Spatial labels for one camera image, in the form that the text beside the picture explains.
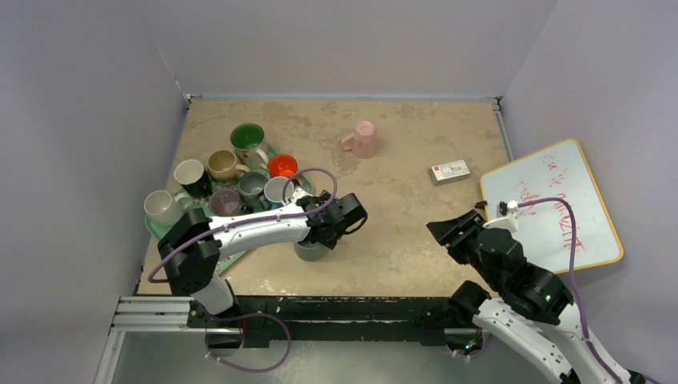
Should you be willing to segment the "grey-blue mug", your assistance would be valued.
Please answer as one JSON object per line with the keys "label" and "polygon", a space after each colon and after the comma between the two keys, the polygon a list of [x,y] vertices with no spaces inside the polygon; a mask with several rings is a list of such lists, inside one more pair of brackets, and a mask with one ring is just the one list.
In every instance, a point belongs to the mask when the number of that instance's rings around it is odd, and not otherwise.
{"label": "grey-blue mug", "polygon": [[268,178],[258,172],[247,172],[239,179],[237,188],[244,204],[254,212],[269,210],[269,203],[264,195]]}

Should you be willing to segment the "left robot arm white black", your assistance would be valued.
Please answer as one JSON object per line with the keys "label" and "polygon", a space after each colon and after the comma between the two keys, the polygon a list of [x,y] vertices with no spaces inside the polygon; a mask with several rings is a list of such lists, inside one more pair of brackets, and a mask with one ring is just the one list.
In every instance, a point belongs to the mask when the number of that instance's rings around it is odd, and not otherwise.
{"label": "left robot arm white black", "polygon": [[237,298],[220,278],[217,264],[235,254],[278,243],[321,244],[332,250],[345,235],[365,224],[368,214],[355,194],[342,198],[303,190],[275,209],[235,217],[208,218],[190,210],[158,243],[161,269],[174,296],[190,296],[217,326],[234,324]]}

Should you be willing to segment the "cream floral mug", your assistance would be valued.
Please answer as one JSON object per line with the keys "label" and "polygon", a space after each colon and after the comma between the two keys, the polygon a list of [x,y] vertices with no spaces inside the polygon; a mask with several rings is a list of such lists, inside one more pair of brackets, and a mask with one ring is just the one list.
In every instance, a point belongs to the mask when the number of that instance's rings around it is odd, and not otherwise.
{"label": "cream floral mug", "polygon": [[265,131],[255,123],[243,123],[229,136],[234,153],[250,169],[266,169],[269,163],[269,145]]}

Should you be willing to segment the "beige round mug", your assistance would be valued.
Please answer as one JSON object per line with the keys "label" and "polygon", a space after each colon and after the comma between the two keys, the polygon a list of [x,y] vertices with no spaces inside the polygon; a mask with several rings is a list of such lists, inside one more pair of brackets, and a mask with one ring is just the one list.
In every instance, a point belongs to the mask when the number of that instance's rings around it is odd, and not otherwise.
{"label": "beige round mug", "polygon": [[213,152],[207,161],[211,178],[223,184],[236,183],[244,174],[251,171],[241,163],[239,157],[230,150]]}

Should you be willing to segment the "purple mug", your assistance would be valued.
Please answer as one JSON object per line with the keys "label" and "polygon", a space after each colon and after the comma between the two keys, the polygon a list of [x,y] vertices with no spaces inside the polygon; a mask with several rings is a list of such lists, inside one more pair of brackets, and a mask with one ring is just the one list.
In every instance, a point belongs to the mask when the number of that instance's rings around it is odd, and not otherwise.
{"label": "purple mug", "polygon": [[239,193],[230,188],[217,190],[208,201],[208,207],[215,216],[233,217],[243,214],[243,202]]}

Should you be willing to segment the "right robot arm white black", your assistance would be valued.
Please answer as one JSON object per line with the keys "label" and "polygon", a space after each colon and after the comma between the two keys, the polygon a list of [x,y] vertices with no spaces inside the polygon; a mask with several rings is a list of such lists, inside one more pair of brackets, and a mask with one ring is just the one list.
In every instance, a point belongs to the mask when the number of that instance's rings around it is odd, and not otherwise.
{"label": "right robot arm white black", "polygon": [[511,203],[485,221],[475,210],[426,227],[461,265],[470,265],[499,294],[491,298],[465,281],[449,299],[458,325],[487,330],[531,362],[551,383],[644,383],[602,347],[582,324],[572,292],[553,272],[528,262],[512,232],[518,208]]}

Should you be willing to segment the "grey-teal mug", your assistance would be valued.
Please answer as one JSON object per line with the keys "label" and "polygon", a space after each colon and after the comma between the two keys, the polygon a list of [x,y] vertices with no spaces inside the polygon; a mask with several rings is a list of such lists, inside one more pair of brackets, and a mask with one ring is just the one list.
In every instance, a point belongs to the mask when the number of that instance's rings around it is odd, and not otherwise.
{"label": "grey-teal mug", "polygon": [[330,249],[319,242],[296,242],[293,244],[295,254],[304,261],[317,262],[323,259]]}

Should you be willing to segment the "pink faceted mug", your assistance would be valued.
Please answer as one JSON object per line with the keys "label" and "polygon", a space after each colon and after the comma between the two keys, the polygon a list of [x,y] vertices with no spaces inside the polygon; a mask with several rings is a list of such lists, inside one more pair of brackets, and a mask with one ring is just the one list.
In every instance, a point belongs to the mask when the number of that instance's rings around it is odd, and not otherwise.
{"label": "pink faceted mug", "polygon": [[360,159],[373,157],[378,148],[377,128],[371,122],[360,122],[341,140],[341,148]]}

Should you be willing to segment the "blue mug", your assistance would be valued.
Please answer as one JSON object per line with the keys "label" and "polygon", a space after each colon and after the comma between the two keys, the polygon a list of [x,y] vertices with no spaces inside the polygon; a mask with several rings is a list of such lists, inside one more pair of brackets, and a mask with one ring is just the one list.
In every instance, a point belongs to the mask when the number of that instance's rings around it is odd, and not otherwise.
{"label": "blue mug", "polygon": [[275,210],[284,206],[283,193],[287,198],[293,195],[295,185],[293,182],[287,183],[285,177],[273,177],[264,187],[264,196],[269,203],[269,209]]}

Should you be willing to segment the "black mug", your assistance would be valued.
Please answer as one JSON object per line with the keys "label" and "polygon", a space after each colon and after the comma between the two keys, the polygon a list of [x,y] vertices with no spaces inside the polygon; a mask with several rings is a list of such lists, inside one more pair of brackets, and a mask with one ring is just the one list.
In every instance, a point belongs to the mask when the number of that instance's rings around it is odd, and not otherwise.
{"label": "black mug", "polygon": [[208,198],[213,193],[209,172],[197,159],[180,162],[174,169],[173,178],[193,198]]}

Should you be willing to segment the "orange mug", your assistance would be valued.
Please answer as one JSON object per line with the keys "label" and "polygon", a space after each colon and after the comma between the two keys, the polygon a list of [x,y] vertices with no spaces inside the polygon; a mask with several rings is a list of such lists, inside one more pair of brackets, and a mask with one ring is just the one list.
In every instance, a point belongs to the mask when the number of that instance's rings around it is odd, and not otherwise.
{"label": "orange mug", "polygon": [[290,178],[298,171],[297,160],[289,154],[278,154],[269,160],[267,170],[272,177]]}

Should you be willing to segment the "white-grey mug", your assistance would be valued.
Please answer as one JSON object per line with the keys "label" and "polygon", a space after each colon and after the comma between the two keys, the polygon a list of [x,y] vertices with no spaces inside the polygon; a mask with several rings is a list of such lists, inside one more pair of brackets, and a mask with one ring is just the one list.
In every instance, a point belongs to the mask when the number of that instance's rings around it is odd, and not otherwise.
{"label": "white-grey mug", "polygon": [[151,222],[169,227],[176,224],[192,204],[193,198],[186,192],[174,195],[168,190],[156,190],[146,197],[143,208]]}

